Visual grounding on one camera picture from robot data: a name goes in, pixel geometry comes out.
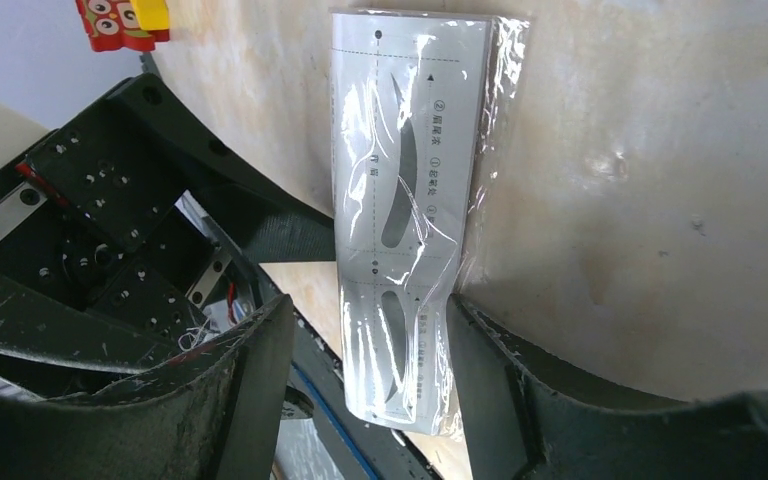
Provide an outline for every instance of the red and yellow toy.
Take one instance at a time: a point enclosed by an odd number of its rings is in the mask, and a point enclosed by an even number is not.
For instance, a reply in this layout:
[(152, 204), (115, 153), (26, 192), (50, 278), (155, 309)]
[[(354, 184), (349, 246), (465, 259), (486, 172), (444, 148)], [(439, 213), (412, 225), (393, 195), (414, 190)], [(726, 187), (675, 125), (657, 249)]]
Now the red and yellow toy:
[(146, 32), (140, 28), (129, 0), (76, 0), (96, 52), (109, 52), (122, 47), (150, 52), (158, 42), (169, 41), (168, 30)]

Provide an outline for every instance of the blue cable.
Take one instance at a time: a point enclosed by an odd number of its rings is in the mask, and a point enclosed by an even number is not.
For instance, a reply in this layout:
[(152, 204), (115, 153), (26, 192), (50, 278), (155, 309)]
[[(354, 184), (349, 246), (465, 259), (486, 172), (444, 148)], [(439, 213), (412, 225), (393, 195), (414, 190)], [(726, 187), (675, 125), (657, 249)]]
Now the blue cable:
[(325, 416), (328, 417), (328, 420), (331, 422), (331, 425), (333, 425), (334, 429), (337, 430), (337, 433), (340, 434), (340, 438), (343, 439), (343, 443), (345, 443), (346, 446), (349, 447), (349, 450), (355, 456), (355, 460), (358, 461), (361, 468), (363, 468), (363, 471), (366, 472), (367, 477), (374, 480), (378, 480), (378, 475), (375, 474), (375, 471), (372, 469), (372, 466), (369, 464), (369, 462), (366, 461), (366, 458), (363, 457), (363, 454), (360, 453), (360, 450), (358, 450), (357, 446), (355, 445), (355, 442), (352, 441), (352, 438), (349, 437), (349, 434), (340, 424), (339, 420), (337, 420), (337, 417), (334, 416), (334, 412), (332, 412), (331, 409), (328, 408), (328, 405), (325, 403), (325, 399), (322, 398), (322, 395), (319, 394), (319, 391), (316, 390), (316, 387), (313, 385), (313, 382), (310, 381), (310, 379), (307, 377), (307, 375), (305, 375), (302, 369), (299, 368), (298, 365), (296, 365), (296, 362), (293, 362), (293, 370), (295, 370), (296, 373), (299, 375), (299, 377), (302, 379), (302, 382), (304, 382), (305, 387), (307, 387), (314, 401), (316, 401), (316, 403), (319, 404), (319, 408), (321, 408), (322, 411), (325, 412)]

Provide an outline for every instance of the white wall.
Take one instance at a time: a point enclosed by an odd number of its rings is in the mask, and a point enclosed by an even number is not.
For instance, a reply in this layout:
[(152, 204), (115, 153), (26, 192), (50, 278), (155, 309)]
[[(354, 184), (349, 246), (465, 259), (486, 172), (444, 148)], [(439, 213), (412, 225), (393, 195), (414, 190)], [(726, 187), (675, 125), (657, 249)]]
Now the white wall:
[(0, 0), (0, 102), (43, 126), (139, 73), (137, 52), (90, 49), (73, 0)]

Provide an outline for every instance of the yellow toy block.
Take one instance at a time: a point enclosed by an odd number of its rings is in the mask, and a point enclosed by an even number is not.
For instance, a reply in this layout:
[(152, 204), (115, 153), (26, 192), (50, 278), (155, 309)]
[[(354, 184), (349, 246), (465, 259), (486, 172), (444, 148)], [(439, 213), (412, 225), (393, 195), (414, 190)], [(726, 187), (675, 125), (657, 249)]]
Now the yellow toy block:
[(131, 6), (141, 29), (169, 30), (169, 9), (165, 0), (131, 0)]

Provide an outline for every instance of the cartoon owl face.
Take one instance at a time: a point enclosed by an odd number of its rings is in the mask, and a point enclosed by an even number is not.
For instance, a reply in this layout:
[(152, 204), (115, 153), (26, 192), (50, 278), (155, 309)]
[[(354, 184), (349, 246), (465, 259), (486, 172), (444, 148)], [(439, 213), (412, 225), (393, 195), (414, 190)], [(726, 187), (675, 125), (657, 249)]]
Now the cartoon owl face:
[(128, 47), (141, 52), (154, 50), (154, 36), (140, 29), (129, 0), (76, 0), (84, 30), (96, 52)]

